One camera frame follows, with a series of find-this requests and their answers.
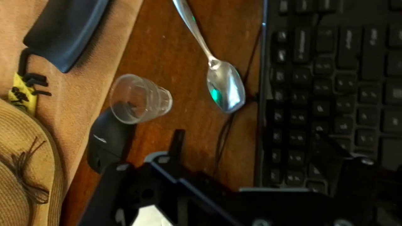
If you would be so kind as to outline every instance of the straw hat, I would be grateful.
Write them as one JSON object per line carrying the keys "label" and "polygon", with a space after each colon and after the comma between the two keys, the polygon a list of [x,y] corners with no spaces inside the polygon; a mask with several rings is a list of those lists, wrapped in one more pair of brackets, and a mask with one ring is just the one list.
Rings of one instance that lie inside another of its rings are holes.
{"label": "straw hat", "polygon": [[49,132],[0,99],[0,225],[57,226],[62,166]]}

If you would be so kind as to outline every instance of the yellow tag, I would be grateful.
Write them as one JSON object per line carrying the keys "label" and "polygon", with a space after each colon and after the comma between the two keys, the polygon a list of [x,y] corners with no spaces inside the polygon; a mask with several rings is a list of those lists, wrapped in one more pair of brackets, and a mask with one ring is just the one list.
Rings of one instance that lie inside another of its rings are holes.
{"label": "yellow tag", "polygon": [[14,105],[24,105],[26,107],[26,110],[28,113],[30,113],[32,116],[35,116],[35,110],[36,110],[36,103],[38,96],[37,95],[32,95],[32,92],[35,91],[34,88],[27,87],[25,85],[25,82],[23,82],[22,77],[19,76],[17,73],[14,74],[14,84],[13,87],[17,87],[19,89],[19,92],[24,93],[28,101],[22,101],[21,102],[12,102],[12,101],[17,101],[18,98],[15,97],[14,93],[10,90],[8,92],[8,101],[12,102]]}

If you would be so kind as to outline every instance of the wooden desk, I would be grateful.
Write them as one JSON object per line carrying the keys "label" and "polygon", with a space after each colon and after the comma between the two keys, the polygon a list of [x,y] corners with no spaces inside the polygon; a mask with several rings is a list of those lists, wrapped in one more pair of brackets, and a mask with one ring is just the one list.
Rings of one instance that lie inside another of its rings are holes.
{"label": "wooden desk", "polygon": [[[258,91],[260,0],[188,0],[210,50],[237,67],[249,69],[247,92]],[[186,130],[183,164],[212,175],[219,131],[227,119],[209,97],[207,58],[171,0],[145,0],[116,77],[132,73],[149,78],[172,93],[165,116],[137,127],[128,160],[140,166],[149,153],[168,149],[175,129]],[[220,163],[218,179],[229,188],[252,186],[257,104],[238,111]],[[82,158],[64,200],[61,224],[76,225],[99,176]]]}

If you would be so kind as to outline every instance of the black cable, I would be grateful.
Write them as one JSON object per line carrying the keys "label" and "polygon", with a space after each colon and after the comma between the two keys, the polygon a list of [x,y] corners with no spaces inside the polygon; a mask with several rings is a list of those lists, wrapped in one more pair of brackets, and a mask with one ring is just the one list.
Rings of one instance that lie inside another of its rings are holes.
{"label": "black cable", "polygon": [[[252,49],[252,52],[251,52],[251,56],[250,56],[250,59],[248,61],[247,70],[246,70],[246,73],[244,74],[244,78],[242,79],[244,85],[246,85],[248,76],[250,74],[251,64],[252,64],[252,61],[254,59],[255,51],[256,51],[257,46],[258,46],[258,39],[260,38],[260,33],[261,33],[261,27],[258,30],[257,39],[254,42],[254,46],[253,46],[253,49]],[[221,128],[221,131],[219,132],[218,141],[216,143],[216,149],[215,149],[215,169],[213,171],[213,177],[215,177],[219,173],[219,163],[220,163],[220,161],[222,159],[222,155],[223,155],[223,152],[224,152],[224,149],[225,149],[226,141],[228,140],[229,132],[230,132],[230,129],[232,128],[232,123],[233,123],[233,119],[234,119],[235,114],[236,114],[236,112],[232,113],[231,115],[229,115],[229,117],[227,118],[227,120],[223,124],[223,126]]]}

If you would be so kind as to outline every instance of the spoon handle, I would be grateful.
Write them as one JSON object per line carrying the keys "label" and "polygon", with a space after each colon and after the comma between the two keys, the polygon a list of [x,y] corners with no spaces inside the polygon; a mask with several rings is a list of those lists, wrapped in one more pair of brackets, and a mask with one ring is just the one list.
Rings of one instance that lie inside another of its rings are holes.
{"label": "spoon handle", "polygon": [[208,49],[207,44],[202,37],[200,30],[198,29],[197,22],[195,22],[195,18],[189,5],[187,4],[186,0],[173,0],[174,5],[178,13],[180,14],[181,18],[183,19],[184,23],[190,29],[191,33],[194,35],[197,42],[200,44],[201,48],[205,52],[208,57],[208,61],[215,60],[216,58],[212,55],[211,51]]}

